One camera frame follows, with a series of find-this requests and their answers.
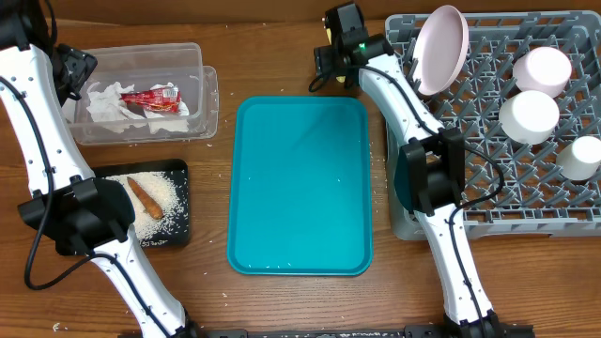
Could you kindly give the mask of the white paper napkin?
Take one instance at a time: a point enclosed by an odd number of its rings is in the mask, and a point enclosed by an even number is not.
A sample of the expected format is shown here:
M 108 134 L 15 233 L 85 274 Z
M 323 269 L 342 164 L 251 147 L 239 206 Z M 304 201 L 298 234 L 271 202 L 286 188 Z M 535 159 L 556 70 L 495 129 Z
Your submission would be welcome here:
M 108 85 L 103 91 L 98 91 L 100 82 L 93 83 L 86 91 L 89 105 L 86 110 L 94 122 L 112 122 L 118 120 L 142 119 L 139 114 L 131 111 L 127 103 L 121 99 L 122 94 L 134 91 L 134 85 L 123 87 L 120 82 Z

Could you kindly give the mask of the red snack wrapper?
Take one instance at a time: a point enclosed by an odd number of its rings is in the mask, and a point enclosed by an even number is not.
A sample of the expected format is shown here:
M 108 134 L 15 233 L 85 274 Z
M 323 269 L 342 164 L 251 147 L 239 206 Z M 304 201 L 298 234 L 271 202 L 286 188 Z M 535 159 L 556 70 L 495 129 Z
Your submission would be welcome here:
M 152 112 L 176 113 L 181 94 L 177 87 L 163 87 L 143 92 L 122 94 L 120 98 L 127 104 L 141 106 Z

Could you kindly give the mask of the large white plate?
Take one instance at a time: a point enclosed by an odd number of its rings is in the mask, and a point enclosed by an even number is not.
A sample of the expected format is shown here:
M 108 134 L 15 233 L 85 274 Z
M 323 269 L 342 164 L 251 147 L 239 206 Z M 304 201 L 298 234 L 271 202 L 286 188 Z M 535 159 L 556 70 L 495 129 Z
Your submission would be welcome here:
M 413 77 L 418 91 L 433 96 L 446 90 L 467 59 L 469 27 L 464 15 L 445 5 L 432 12 L 417 37 L 412 58 L 417 61 Z

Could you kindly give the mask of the teal serving tray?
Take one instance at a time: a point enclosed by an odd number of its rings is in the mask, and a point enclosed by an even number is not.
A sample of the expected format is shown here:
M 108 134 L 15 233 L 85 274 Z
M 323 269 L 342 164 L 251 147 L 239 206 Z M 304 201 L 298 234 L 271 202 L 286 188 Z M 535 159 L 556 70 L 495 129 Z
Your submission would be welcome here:
M 237 111 L 227 259 L 240 274 L 357 276 L 373 259 L 368 114 L 348 97 Z

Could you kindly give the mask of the pile of white rice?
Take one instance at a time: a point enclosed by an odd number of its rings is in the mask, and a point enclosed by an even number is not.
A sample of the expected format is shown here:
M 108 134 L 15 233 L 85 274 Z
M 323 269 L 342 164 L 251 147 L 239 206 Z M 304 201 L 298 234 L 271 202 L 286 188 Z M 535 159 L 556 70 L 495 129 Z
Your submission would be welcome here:
M 131 177 L 161 206 L 163 218 L 154 220 L 146 212 L 128 185 Z M 119 182 L 131 199 L 135 212 L 136 237 L 143 247 L 174 244 L 176 237 L 189 234 L 189 203 L 187 179 L 175 179 L 175 172 L 140 172 L 127 175 L 108 176 L 106 179 Z

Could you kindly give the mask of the cream bowl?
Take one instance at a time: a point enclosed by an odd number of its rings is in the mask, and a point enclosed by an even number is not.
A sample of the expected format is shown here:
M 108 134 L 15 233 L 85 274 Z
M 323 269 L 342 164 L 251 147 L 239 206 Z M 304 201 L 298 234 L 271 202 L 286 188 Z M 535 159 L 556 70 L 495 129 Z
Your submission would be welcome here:
M 549 95 L 528 90 L 507 100 L 500 108 L 503 132 L 521 144 L 538 145 L 548 139 L 560 118 L 558 104 Z

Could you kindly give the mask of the pink white bowl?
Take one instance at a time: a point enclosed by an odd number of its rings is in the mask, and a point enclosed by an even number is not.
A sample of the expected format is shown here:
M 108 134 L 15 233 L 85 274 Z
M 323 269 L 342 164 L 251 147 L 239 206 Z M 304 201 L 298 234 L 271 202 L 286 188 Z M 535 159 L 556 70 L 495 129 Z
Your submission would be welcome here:
M 572 73 L 568 56 L 552 47 L 538 47 L 520 57 L 513 77 L 521 91 L 536 90 L 556 98 L 563 92 Z

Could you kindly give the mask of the cream cup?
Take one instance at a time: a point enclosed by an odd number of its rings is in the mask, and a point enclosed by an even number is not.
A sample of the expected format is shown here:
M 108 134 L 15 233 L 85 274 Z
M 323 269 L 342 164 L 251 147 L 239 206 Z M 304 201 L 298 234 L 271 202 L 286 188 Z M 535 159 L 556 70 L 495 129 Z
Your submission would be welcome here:
M 571 180 L 590 178 L 600 165 L 601 145 L 598 138 L 581 136 L 562 150 L 556 158 L 562 175 Z

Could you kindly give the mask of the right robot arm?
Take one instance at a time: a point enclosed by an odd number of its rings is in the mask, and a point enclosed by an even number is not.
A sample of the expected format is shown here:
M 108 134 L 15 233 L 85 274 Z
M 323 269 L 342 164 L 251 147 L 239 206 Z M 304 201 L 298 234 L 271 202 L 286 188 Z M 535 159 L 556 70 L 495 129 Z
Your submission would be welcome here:
M 342 77 L 384 115 L 399 144 L 393 186 L 425 232 L 441 281 L 446 337 L 503 337 L 505 329 L 482 288 L 464 230 L 465 157 L 461 131 L 446 129 L 411 88 L 392 45 L 370 35 L 354 2 L 326 11 L 329 44 L 314 49 L 312 92 Z

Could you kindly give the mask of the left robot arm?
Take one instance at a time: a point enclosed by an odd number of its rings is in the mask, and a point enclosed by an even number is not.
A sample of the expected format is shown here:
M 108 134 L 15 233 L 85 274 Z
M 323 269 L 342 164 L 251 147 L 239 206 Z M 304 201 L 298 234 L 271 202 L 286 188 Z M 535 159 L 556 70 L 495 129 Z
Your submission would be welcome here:
M 141 248 L 125 189 L 97 177 L 75 144 L 62 106 L 80 99 L 98 61 L 56 38 L 49 2 L 2 2 L 1 100 L 23 153 L 32 196 L 18 211 L 36 231 L 24 283 L 32 290 L 48 289 L 91 262 L 126 302 L 142 336 L 199 337 L 202 331 Z M 43 237 L 53 240 L 59 253 L 79 254 L 82 260 L 36 284 L 32 270 Z

